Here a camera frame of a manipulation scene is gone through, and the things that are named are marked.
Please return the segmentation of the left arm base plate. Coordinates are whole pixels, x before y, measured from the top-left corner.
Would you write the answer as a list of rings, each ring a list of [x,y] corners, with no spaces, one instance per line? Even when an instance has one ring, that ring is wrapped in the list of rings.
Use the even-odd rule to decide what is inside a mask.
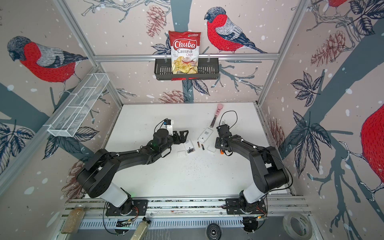
[[[149,201],[144,199],[128,199],[128,201],[119,208],[115,207],[111,203],[108,203],[106,206],[105,215],[107,217],[145,216],[148,203]]]

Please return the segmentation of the white battery cover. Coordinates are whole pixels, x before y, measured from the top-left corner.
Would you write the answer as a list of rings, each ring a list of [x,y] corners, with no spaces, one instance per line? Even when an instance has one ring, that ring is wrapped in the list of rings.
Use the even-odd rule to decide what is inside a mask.
[[[213,146],[208,146],[208,151],[210,151],[212,153],[215,153],[216,152],[216,148],[213,147]]]
[[[186,151],[178,151],[178,152],[177,152],[177,156],[178,156],[179,158],[186,157],[186,156],[187,156],[187,152],[186,152]]]

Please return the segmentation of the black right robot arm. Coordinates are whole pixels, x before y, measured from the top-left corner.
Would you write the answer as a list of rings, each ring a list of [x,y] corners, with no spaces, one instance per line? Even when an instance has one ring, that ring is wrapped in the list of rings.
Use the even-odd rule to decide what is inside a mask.
[[[239,135],[232,135],[227,124],[218,126],[217,132],[216,149],[228,157],[238,154],[250,162],[253,183],[240,194],[244,203],[260,201],[269,192],[289,182],[290,175],[281,158],[276,156],[276,148],[257,146]]]

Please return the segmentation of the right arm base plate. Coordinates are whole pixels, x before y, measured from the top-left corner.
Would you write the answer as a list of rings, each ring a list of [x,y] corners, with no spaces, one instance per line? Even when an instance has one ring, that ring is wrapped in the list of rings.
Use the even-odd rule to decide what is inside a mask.
[[[243,198],[225,199],[222,206],[228,215],[265,215],[267,213],[264,201],[256,201],[252,204]]]

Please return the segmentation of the white remote control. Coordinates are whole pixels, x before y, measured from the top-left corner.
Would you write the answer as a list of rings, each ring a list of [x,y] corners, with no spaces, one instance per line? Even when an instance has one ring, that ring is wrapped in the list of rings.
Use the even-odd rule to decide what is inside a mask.
[[[194,145],[190,140],[185,141],[184,147],[185,147],[187,154],[191,154],[195,151]]]
[[[205,143],[210,138],[213,132],[214,131],[212,128],[205,128],[203,132],[199,135],[198,142]]]

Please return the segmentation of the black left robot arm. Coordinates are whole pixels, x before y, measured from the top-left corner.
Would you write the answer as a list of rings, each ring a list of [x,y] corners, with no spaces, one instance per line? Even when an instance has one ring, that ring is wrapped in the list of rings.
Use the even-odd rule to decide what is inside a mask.
[[[115,174],[130,167],[150,165],[166,157],[173,145],[184,144],[189,131],[159,129],[147,145],[134,151],[109,152],[98,150],[77,174],[76,180],[91,198],[101,198],[116,208],[129,205],[131,196],[112,182]]]

